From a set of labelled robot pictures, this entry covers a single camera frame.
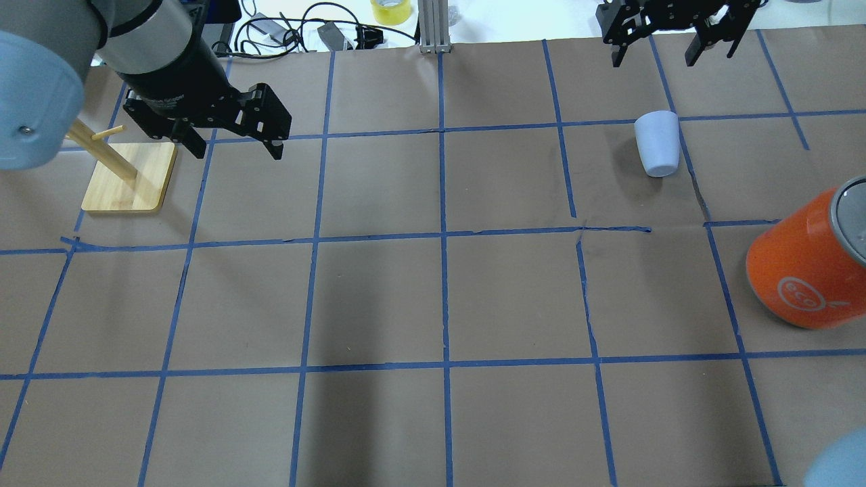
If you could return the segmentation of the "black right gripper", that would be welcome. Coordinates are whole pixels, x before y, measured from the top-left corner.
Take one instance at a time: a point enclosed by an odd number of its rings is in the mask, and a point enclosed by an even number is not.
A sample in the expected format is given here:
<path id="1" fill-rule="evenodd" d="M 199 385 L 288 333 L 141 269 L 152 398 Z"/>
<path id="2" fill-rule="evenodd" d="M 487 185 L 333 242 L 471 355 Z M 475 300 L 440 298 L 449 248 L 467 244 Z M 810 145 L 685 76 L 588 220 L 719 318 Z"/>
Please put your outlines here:
<path id="1" fill-rule="evenodd" d="M 685 52 L 687 67 L 695 66 L 705 50 L 730 41 L 733 57 L 741 38 L 764 1 L 602 1 L 596 19 L 604 43 L 612 46 L 612 67 L 619 68 L 634 41 L 656 32 L 684 31 L 696 35 Z"/>

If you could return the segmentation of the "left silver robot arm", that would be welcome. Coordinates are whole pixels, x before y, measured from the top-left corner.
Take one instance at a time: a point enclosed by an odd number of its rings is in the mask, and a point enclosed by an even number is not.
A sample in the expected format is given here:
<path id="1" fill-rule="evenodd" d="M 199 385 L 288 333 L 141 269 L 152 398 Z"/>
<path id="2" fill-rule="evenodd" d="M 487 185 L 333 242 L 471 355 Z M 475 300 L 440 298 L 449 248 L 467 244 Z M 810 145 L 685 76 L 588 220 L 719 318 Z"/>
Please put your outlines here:
<path id="1" fill-rule="evenodd" d="M 260 141 L 283 156 L 293 118 L 272 87 L 241 91 L 179 1 L 3 1 L 1 160 L 52 160 L 85 102 L 94 57 L 127 84 L 123 108 L 155 141 L 203 158 L 202 129 Z"/>

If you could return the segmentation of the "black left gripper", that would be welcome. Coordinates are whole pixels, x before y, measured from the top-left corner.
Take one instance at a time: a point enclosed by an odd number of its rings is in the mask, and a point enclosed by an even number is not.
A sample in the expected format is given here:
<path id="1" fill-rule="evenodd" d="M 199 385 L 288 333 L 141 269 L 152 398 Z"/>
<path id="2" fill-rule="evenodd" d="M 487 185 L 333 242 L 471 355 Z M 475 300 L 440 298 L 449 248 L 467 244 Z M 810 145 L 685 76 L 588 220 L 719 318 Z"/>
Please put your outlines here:
<path id="1" fill-rule="evenodd" d="M 185 51 L 167 66 L 122 74 L 123 108 L 148 137 L 167 137 L 199 160 L 207 142 L 197 129 L 223 129 L 262 142 L 274 160 L 283 157 L 292 117 L 273 89 L 257 83 L 241 91 L 229 82 L 211 51 Z"/>

